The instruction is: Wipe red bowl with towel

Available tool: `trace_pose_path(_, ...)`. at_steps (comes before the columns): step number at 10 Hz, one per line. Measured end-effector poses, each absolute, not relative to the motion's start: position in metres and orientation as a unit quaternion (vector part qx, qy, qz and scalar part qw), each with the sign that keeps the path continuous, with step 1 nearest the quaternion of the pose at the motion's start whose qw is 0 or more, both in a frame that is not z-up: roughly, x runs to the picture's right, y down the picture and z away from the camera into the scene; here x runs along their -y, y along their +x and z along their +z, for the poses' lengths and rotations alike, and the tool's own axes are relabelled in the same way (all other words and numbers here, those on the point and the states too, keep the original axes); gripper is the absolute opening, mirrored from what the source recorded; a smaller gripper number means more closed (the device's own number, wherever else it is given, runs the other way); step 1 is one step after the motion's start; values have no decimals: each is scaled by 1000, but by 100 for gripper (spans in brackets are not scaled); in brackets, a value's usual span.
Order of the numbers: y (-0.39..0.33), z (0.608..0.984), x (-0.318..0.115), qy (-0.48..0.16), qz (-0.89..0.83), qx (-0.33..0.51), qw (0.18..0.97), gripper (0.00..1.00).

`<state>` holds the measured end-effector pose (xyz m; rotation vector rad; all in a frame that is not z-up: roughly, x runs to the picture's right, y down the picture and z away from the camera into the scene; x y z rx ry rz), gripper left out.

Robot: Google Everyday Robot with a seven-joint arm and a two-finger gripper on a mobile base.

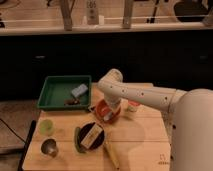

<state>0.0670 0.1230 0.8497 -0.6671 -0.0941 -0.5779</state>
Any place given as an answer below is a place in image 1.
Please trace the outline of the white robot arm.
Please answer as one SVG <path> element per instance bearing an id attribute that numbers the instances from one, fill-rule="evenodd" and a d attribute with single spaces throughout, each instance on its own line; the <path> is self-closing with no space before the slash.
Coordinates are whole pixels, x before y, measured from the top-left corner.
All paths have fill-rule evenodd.
<path id="1" fill-rule="evenodd" d="M 213 90 L 133 85 L 118 69 L 109 70 L 98 88 L 113 111 L 128 99 L 173 115 L 170 171 L 213 171 Z"/>

